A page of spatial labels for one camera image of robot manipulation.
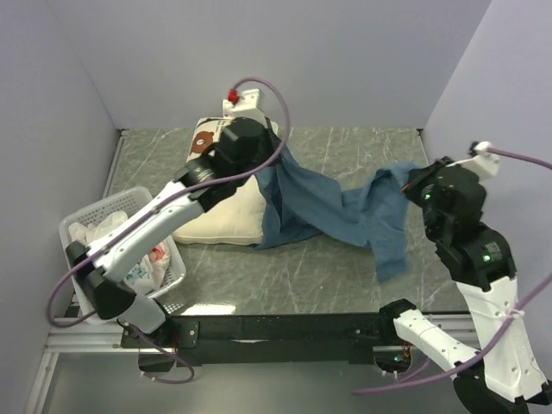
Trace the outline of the cream bear print pillow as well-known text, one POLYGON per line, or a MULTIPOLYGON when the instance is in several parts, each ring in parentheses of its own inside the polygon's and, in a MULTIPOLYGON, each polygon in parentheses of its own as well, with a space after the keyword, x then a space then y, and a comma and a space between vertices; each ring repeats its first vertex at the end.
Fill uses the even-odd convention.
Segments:
MULTIPOLYGON (((219 139, 223 127, 233 119, 204 117, 194 130, 187 160, 196 159, 210 144, 219 139)), ((267 206, 256 177, 237 188, 236 193, 202 216, 172 233, 182 244, 258 245, 263 240, 262 220, 267 206)))

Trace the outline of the blue fabric pillowcase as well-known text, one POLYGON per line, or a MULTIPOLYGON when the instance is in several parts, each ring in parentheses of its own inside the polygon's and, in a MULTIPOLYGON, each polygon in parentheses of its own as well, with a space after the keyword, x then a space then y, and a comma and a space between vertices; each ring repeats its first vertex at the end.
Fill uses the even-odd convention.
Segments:
POLYGON ((401 189, 416 164, 399 162, 378 169, 351 190, 337 180, 301 167, 289 149, 280 161, 254 176, 266 202, 260 249, 301 242, 325 234, 372 251, 380 282, 403 273, 405 220, 409 207, 401 189))

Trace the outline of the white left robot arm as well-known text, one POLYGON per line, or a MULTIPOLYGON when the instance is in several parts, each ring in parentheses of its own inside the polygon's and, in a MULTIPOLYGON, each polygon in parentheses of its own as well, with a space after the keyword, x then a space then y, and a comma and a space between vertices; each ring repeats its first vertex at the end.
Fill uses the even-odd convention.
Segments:
POLYGON ((90 245, 71 242, 66 247, 71 279, 89 313, 104 321, 122 319, 152 346, 167 344, 173 327, 162 305, 125 286, 124 279, 174 230, 232 197, 251 175, 272 165, 281 148, 267 117, 238 116, 122 225, 90 245))

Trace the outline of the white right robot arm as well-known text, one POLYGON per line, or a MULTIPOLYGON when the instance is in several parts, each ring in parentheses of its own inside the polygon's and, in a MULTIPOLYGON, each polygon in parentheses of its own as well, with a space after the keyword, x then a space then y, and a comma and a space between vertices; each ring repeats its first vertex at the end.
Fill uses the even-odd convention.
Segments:
POLYGON ((518 280, 506 239, 481 220, 483 180, 499 157, 443 159, 409 173, 403 193, 423 212, 427 238, 463 296, 481 350, 464 345, 406 299, 379 311, 379 336, 417 347, 453 380, 471 413, 526 413, 550 405, 551 382, 539 367, 517 306, 518 280))

